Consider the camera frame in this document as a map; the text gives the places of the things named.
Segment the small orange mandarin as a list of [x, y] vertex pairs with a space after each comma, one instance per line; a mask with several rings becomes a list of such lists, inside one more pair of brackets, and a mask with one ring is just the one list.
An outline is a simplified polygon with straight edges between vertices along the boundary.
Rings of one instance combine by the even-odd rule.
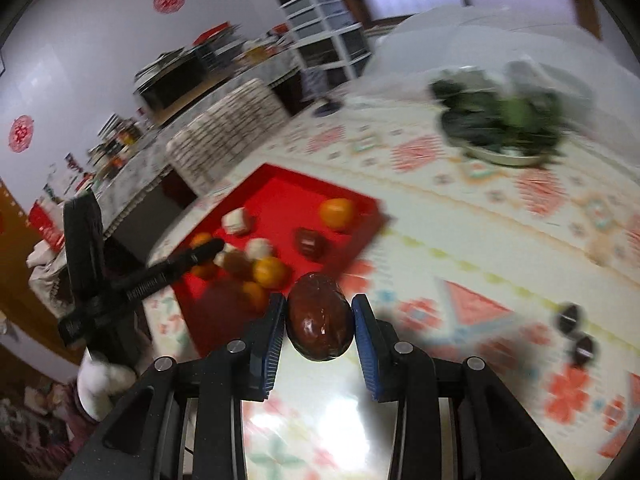
[[195, 234], [194, 237], [192, 237], [192, 240], [190, 240], [189, 247], [192, 249], [195, 249], [202, 246], [208, 246], [213, 240], [214, 240], [214, 237], [212, 234], [207, 232], [201, 232], [201, 233]]

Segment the patterned chair cushion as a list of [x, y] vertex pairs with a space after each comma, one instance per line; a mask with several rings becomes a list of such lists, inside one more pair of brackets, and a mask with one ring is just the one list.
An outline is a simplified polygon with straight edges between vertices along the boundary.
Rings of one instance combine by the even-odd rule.
[[176, 133], [166, 156], [186, 185], [203, 196], [290, 120], [276, 94], [254, 78]]

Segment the plate of green spinach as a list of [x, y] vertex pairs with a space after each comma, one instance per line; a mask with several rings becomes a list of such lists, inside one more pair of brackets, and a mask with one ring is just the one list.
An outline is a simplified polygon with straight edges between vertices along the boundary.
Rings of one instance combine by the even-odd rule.
[[559, 92], [546, 84], [462, 67], [440, 72], [428, 92], [442, 108], [444, 138], [466, 154], [513, 168], [540, 166], [558, 154], [565, 114]]

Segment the large orange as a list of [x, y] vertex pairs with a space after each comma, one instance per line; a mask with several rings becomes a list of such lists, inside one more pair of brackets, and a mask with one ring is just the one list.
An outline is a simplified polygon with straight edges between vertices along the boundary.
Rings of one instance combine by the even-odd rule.
[[355, 218], [355, 205], [348, 198], [325, 200], [319, 208], [322, 223], [335, 232], [346, 231]]

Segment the beige fruit piece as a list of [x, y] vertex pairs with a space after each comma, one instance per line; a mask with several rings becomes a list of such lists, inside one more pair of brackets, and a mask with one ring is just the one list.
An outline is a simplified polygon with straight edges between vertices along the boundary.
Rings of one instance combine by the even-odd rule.
[[244, 207], [235, 208], [221, 218], [221, 226], [228, 235], [244, 235], [250, 232], [250, 214]]

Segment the red paper wall decoration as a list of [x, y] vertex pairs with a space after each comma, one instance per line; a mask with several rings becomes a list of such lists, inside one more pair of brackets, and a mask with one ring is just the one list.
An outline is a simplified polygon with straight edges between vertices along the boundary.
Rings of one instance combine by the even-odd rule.
[[186, 0], [153, 0], [153, 8], [160, 14], [173, 14], [178, 12], [186, 3]]

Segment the dark red plum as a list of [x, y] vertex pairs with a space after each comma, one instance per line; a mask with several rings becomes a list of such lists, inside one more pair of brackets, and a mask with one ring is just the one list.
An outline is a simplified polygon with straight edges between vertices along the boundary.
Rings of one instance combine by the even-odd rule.
[[316, 230], [297, 228], [294, 231], [294, 245], [296, 250], [306, 259], [319, 261], [326, 254], [329, 242]]

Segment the red tray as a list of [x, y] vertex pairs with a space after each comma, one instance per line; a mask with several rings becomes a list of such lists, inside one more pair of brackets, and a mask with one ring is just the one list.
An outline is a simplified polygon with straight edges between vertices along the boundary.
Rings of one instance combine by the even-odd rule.
[[[331, 198], [348, 198], [354, 202], [355, 218], [344, 232], [334, 232], [320, 220], [320, 205]], [[244, 207], [250, 214], [250, 232], [241, 236], [228, 235], [221, 226], [221, 218], [239, 207]], [[380, 203], [370, 196], [296, 171], [263, 164], [198, 222], [180, 240], [174, 253], [188, 249], [192, 237], [201, 232], [219, 237], [236, 249], [243, 249], [253, 237], [268, 238], [276, 256], [288, 268], [288, 276], [279, 287], [280, 292], [286, 294], [298, 278], [309, 272], [339, 278], [385, 223]], [[328, 240], [328, 250], [321, 260], [310, 261], [296, 250], [294, 231], [297, 228], [316, 230]], [[226, 308], [214, 297], [216, 284], [228, 276], [221, 271], [205, 281], [187, 273], [171, 285], [198, 356], [207, 356], [240, 336], [244, 325], [257, 318], [256, 313], [245, 308]]]

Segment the white drawer cabinet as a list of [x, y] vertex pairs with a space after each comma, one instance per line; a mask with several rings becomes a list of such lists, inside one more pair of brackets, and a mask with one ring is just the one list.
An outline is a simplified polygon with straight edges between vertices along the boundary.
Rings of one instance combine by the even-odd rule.
[[324, 70], [332, 87], [357, 79], [371, 57], [345, 0], [277, 0], [303, 68]]

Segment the beige fruit cylinder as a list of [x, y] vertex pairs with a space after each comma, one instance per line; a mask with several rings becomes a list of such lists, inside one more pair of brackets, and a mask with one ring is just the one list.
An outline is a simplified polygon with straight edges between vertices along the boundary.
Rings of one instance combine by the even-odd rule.
[[268, 238], [255, 237], [246, 243], [244, 252], [250, 260], [260, 260], [273, 255], [273, 246]]

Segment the white mesh food cover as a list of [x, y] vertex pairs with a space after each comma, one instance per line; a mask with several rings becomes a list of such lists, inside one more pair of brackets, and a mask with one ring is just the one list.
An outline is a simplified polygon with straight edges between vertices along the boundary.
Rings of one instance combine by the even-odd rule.
[[578, 122], [598, 142], [629, 154], [639, 146], [639, 78], [574, 25], [536, 24], [531, 15], [476, 6], [440, 6], [410, 16], [374, 49], [366, 77], [477, 67], [534, 77], [585, 102]]

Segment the dark plum small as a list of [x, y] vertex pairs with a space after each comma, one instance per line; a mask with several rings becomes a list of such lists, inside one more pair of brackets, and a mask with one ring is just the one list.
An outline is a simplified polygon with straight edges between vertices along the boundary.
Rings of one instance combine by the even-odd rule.
[[570, 350], [570, 362], [576, 368], [584, 368], [589, 365], [597, 355], [596, 342], [586, 334], [578, 337]]

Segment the patterned tablecloth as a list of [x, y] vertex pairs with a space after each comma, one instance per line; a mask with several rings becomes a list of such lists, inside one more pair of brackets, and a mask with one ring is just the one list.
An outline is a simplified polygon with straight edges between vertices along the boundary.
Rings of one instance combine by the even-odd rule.
[[[447, 360], [483, 358], [578, 479], [610, 474], [639, 419], [639, 176], [568, 139], [544, 169], [471, 162], [442, 140], [427, 102], [348, 98], [309, 112], [233, 168], [155, 244], [168, 255], [262, 164], [379, 200], [390, 223], [346, 271], [402, 336]], [[582, 307], [565, 337], [561, 304]], [[570, 362], [583, 334], [597, 344]]]

